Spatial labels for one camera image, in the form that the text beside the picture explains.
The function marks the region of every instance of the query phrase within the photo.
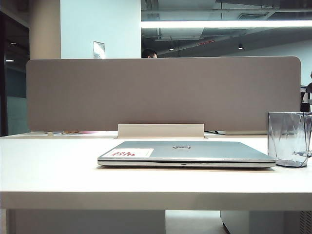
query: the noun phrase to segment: paper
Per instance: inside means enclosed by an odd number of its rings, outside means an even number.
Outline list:
[[[139,149],[139,148],[128,148],[128,149],[113,149],[104,157],[150,157],[154,149]]]

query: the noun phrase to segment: glass wall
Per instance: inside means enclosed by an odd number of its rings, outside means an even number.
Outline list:
[[[26,106],[26,63],[29,60],[29,29],[1,13],[2,89],[1,135],[29,132]]]

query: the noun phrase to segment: wall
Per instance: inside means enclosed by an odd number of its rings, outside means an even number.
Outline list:
[[[312,40],[271,46],[256,50],[238,51],[225,56],[297,56],[301,61],[301,85],[312,82]]]
[[[60,0],[31,0],[30,59],[60,59]]]
[[[140,0],[61,0],[61,57],[93,58],[99,41],[107,58],[140,58],[140,21]]]

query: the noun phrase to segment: white desk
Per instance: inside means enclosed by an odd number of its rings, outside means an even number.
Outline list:
[[[311,159],[300,169],[111,169],[98,166],[97,157],[123,140],[102,137],[0,138],[2,208],[312,210]],[[202,140],[241,141],[267,152],[264,136]]]

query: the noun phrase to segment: framed sign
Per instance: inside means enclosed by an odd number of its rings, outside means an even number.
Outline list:
[[[105,58],[105,45],[102,42],[93,42],[93,58],[104,59]]]

